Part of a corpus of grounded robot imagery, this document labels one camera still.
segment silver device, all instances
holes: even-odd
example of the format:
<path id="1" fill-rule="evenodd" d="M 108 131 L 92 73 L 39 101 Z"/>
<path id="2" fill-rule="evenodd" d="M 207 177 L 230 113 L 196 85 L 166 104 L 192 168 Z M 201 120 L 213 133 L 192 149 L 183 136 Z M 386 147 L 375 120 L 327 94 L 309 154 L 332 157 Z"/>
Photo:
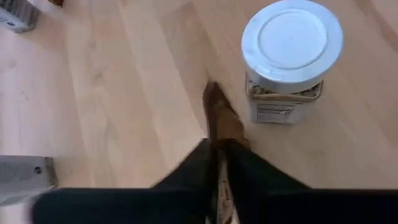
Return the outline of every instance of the silver device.
<path id="1" fill-rule="evenodd" d="M 0 156 L 0 206 L 26 201 L 56 186 L 52 158 Z"/>
<path id="2" fill-rule="evenodd" d="M 36 28 L 40 11 L 27 0 L 0 0 L 0 26 L 20 33 Z"/>

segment gray object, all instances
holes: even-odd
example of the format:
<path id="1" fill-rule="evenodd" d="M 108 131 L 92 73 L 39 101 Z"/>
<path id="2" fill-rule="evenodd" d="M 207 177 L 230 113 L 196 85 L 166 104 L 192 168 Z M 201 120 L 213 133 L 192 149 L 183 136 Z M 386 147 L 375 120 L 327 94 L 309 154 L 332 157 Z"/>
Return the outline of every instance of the gray object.
<path id="1" fill-rule="evenodd" d="M 52 158 L 0 156 L 0 206 L 26 201 L 56 186 Z"/>
<path id="2" fill-rule="evenodd" d="M 27 0 L 0 0 L 0 26 L 21 33 L 36 28 L 40 11 Z"/>

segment food container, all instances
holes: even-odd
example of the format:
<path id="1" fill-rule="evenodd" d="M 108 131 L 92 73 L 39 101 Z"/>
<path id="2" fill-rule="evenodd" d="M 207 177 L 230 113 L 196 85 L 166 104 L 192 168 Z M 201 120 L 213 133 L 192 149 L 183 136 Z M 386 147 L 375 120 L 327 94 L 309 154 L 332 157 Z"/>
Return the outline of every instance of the food container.
<path id="1" fill-rule="evenodd" d="M 251 120 L 300 121 L 321 96 L 342 48 L 340 23 L 320 4 L 283 0 L 261 9 L 242 37 Z"/>
<path id="2" fill-rule="evenodd" d="M 295 124 L 308 114 L 322 94 L 323 82 L 299 93 L 274 93 L 246 75 L 250 119 L 255 123 Z"/>
<path id="3" fill-rule="evenodd" d="M 335 15 L 307 0 L 265 7 L 249 21 L 242 38 L 250 79 L 275 93 L 298 93 L 321 83 L 342 47 Z"/>

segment light wood flooring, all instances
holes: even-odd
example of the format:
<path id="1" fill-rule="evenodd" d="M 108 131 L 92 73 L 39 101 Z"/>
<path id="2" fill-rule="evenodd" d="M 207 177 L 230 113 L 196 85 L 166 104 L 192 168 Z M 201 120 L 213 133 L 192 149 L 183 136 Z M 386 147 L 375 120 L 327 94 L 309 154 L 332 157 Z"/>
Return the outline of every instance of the light wood flooring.
<path id="1" fill-rule="evenodd" d="M 343 55 L 295 126 L 254 124 L 241 34 L 271 0 L 65 0 L 36 30 L 0 30 L 0 154 L 53 156 L 62 187 L 149 187 L 206 136 L 224 87 L 253 150 L 313 187 L 398 188 L 398 1 L 317 0 Z M 25 223 L 21 206 L 0 223 Z"/>

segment white lid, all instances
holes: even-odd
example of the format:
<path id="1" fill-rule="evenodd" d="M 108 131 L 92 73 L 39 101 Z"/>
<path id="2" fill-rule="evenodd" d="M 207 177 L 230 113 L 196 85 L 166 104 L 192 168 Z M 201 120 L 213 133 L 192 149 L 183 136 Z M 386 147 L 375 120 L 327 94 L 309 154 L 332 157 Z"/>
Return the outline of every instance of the white lid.
<path id="1" fill-rule="evenodd" d="M 278 93 L 296 93 L 320 83 L 342 46 L 337 18 L 307 0 L 265 7 L 249 21 L 242 38 L 251 79 Z"/>

